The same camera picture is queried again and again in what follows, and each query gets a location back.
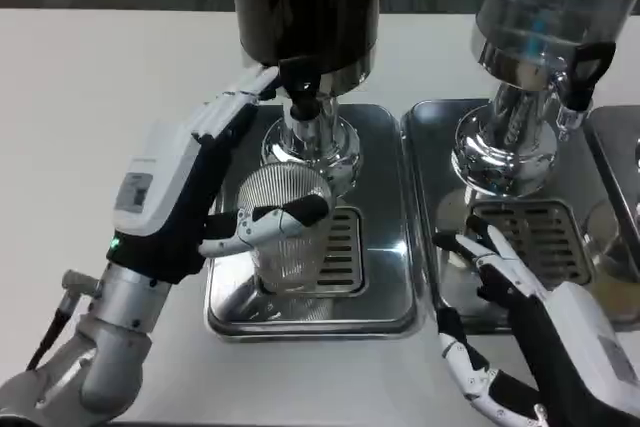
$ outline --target drip tray grate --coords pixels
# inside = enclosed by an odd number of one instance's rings
[[[591,280],[569,208],[557,200],[478,202],[472,212],[500,229],[547,288]]]
[[[295,294],[352,294],[363,284],[360,214],[352,207],[338,207],[333,214],[324,266],[314,283],[296,289]],[[267,284],[263,288],[275,293]]]

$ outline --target white robotic hand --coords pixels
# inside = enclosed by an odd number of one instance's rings
[[[148,334],[172,285],[207,257],[298,235],[328,215],[317,195],[208,215],[261,94],[278,80],[277,68],[254,67],[183,124],[154,126],[121,184],[102,278],[65,275],[64,298],[27,370],[0,386],[0,427],[87,427],[120,415],[142,385]],[[75,335],[39,366],[82,295],[91,304]]]
[[[458,312],[438,309],[443,357],[471,405],[504,427],[640,426],[640,382],[602,309],[579,285],[548,291],[498,229],[476,216],[478,240],[437,233],[433,243],[469,262],[478,295],[507,321],[538,384],[492,369],[467,341]]]

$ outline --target white countertop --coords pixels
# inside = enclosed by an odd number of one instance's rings
[[[383,15],[374,73],[344,102],[400,117],[428,98],[489,96],[494,82],[468,47],[472,23]],[[638,59],[640,17],[621,36],[597,104],[640,101]],[[233,14],[0,10],[0,379],[38,345],[62,273],[102,272],[113,199],[149,121],[182,118],[240,68]],[[172,292],[127,419],[490,425],[449,379],[430,319],[399,340],[229,344],[204,328],[204,278]],[[640,367],[640,333],[621,337]],[[530,381],[513,339],[472,343]]]

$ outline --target ribbed plastic cup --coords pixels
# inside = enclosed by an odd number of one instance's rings
[[[252,252],[256,273],[272,291],[291,291],[314,282],[324,264],[335,199],[325,178],[304,164],[285,162],[262,166],[240,186],[237,206],[282,205],[316,194],[329,205],[329,215],[302,235],[269,242]]]

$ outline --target chrome base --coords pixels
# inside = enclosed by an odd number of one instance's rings
[[[359,338],[398,335],[417,325],[422,275],[410,259],[404,203],[410,186],[397,122],[373,105],[340,109],[343,125],[358,130],[362,153],[372,159],[363,164],[355,187],[339,199],[336,211],[346,207],[359,216],[362,286],[273,294],[256,279],[250,255],[219,259],[209,265],[205,300],[206,319],[215,332],[241,340]],[[235,208],[238,185],[260,165],[263,139],[281,115],[281,106],[261,106],[235,154],[216,210]]]
[[[540,125],[535,144],[518,151],[488,145],[485,127],[492,122],[491,106],[466,114],[455,132],[451,160],[458,176],[479,192],[520,197],[540,189],[553,168],[558,142],[547,122]]]
[[[285,129],[285,120],[280,119],[267,132],[261,151],[264,163],[304,162],[324,175],[337,195],[343,195],[355,185],[363,159],[358,134],[346,120],[338,117],[333,148],[319,158],[309,159],[303,149],[287,148],[282,141]]]
[[[431,243],[435,231],[464,231],[465,220],[476,205],[495,197],[483,195],[468,187],[456,174],[451,152],[455,133],[462,117],[486,105],[486,100],[427,101],[416,105],[403,119],[404,148],[407,168],[414,179],[418,214],[411,217],[412,236],[420,239],[421,248],[414,252],[415,262],[427,266],[432,301],[435,307],[457,308],[470,332],[485,333],[507,328],[504,311],[487,304],[476,295],[480,282],[476,273],[457,259],[447,256]],[[555,112],[548,113],[549,118]],[[582,132],[558,145],[558,163],[545,185],[524,200],[509,202],[545,203],[561,201],[579,228],[581,247],[586,251],[588,288],[605,308],[609,318],[620,327],[640,325],[639,310],[632,306],[613,305],[611,277],[595,261],[599,252],[588,242],[587,220],[596,208],[609,204],[595,162]]]

